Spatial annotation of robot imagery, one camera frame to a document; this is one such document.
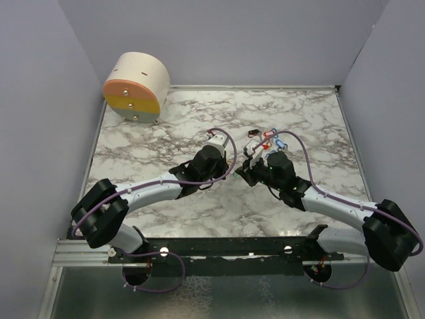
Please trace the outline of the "blue tag key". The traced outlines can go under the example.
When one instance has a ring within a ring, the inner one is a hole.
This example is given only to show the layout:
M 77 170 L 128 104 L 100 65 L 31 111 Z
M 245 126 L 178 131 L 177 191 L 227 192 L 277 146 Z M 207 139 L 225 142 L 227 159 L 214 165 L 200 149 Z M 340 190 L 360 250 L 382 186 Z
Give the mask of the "blue tag key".
M 280 139 L 275 140 L 275 144 L 277 146 L 278 151 L 284 151 L 288 148 L 288 145 L 281 141 Z

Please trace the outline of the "black tag key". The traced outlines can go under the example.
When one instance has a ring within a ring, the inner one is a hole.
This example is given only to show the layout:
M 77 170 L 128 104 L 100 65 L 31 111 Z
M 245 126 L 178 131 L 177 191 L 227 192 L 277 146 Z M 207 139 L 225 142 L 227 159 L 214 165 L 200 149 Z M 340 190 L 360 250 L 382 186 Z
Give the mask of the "black tag key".
M 260 134 L 260 131 L 259 131 L 259 130 L 257 130 L 257 129 L 255 129 L 255 130 L 250 130 L 250 131 L 248 132 L 247 136 L 248 136 L 249 138 L 252 138 L 252 137 L 254 137 L 254 136 L 258 136 L 259 134 Z

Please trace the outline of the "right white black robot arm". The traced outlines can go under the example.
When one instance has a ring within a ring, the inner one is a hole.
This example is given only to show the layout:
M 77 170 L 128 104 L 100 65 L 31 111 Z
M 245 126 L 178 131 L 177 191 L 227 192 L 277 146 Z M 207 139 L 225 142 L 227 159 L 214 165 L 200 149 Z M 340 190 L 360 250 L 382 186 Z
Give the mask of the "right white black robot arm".
M 381 203 L 349 199 L 298 177 L 283 152 L 248 158 L 236 169 L 249 186 L 257 183 L 275 189 L 287 206 L 319 213 L 349 226 L 326 226 L 318 237 L 305 243 L 306 255 L 319 260 L 327 253 L 350 253 L 370 257 L 379 266 L 397 272 L 416 247 L 422 247 L 416 229 L 400 207 L 385 199 Z

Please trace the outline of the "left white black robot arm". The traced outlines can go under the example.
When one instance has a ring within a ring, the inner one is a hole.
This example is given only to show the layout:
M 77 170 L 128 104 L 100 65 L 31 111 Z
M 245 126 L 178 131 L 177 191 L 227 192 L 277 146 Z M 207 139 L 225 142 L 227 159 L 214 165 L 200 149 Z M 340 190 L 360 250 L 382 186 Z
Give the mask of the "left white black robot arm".
M 139 187 L 131 183 L 114 185 L 109 179 L 98 181 L 70 215 L 90 248 L 109 245 L 124 251 L 136 263 L 146 256 L 147 240 L 137 227 L 124 224 L 126 215 L 154 203 L 192 195 L 227 170 L 224 148 L 206 145 L 192 160 Z

